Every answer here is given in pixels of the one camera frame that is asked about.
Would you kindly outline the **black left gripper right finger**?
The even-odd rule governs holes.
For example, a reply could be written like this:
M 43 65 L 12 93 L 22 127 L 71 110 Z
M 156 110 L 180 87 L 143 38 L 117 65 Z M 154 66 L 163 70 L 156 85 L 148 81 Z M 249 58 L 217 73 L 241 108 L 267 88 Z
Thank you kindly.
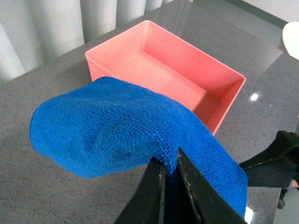
M 246 221 L 215 191 L 180 148 L 178 169 L 184 183 L 182 198 L 184 220 L 189 224 L 244 224 Z

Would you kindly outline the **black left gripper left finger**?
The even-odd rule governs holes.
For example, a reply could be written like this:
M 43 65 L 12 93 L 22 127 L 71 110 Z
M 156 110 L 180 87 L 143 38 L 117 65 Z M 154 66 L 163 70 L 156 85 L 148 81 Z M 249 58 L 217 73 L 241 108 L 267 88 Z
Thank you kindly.
M 163 224 L 166 168 L 151 158 L 135 193 L 115 220 L 116 224 Z

